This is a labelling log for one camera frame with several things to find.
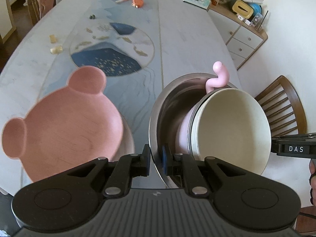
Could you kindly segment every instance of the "chair backrest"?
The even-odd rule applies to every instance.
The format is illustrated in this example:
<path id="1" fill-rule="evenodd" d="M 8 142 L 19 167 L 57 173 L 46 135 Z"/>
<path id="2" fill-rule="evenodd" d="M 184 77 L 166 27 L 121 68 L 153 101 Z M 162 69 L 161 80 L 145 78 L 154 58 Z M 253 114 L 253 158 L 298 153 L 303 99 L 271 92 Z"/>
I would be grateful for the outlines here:
<path id="1" fill-rule="evenodd" d="M 28 12 L 33 26 L 40 20 L 40 9 L 37 0 L 27 0 Z"/>
<path id="2" fill-rule="evenodd" d="M 255 99 L 267 115 L 272 136 L 306 133 L 307 124 L 303 105 L 285 76 L 279 76 Z"/>

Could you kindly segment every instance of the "bear ear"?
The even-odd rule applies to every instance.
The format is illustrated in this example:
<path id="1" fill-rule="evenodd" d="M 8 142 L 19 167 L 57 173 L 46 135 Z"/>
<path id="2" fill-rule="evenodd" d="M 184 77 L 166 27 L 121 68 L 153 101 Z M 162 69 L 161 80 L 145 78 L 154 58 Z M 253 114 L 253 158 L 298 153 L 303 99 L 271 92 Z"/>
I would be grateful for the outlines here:
<path id="1" fill-rule="evenodd" d="M 26 147 L 26 124 L 22 118 L 13 118 L 4 126 L 2 132 L 4 153 L 12 159 L 23 156 Z"/>
<path id="2" fill-rule="evenodd" d="M 93 66 L 84 66 L 76 70 L 68 81 L 68 86 L 78 92 L 98 94 L 103 92 L 106 77 L 102 70 Z"/>

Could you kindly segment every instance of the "cable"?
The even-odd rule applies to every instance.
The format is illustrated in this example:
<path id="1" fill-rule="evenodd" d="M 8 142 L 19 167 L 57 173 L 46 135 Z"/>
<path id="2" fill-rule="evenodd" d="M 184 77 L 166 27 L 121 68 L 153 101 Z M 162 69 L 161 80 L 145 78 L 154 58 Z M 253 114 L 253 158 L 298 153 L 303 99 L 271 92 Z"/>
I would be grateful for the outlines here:
<path id="1" fill-rule="evenodd" d="M 307 213 L 300 212 L 299 215 L 307 216 L 307 217 L 310 217 L 312 219 L 316 219 L 316 215 L 312 215 L 312 214 L 307 214 Z"/>

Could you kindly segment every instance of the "orange object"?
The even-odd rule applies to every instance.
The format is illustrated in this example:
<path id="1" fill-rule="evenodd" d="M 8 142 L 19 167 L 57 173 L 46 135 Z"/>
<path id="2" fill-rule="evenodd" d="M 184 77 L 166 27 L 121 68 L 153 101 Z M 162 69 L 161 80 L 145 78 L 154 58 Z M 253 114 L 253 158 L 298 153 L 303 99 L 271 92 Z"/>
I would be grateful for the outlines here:
<path id="1" fill-rule="evenodd" d="M 143 0 L 132 0 L 132 6 L 136 8 L 141 8 L 144 5 Z"/>

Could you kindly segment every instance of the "small snack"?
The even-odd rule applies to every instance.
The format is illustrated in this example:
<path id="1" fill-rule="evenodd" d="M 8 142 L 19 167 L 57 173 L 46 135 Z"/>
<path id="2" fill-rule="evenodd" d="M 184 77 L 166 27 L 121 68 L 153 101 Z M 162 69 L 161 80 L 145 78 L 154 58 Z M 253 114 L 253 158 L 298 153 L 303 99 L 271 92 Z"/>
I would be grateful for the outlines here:
<path id="1" fill-rule="evenodd" d="M 132 0 L 132 6 L 136 8 L 141 8 L 144 5 L 143 0 Z"/>
<path id="2" fill-rule="evenodd" d="M 51 54 L 60 54 L 61 52 L 63 52 L 63 47 L 61 47 L 61 45 L 51 48 Z"/>
<path id="3" fill-rule="evenodd" d="M 49 39 L 51 40 L 51 43 L 57 43 L 57 39 L 56 39 L 55 35 L 50 35 Z"/>

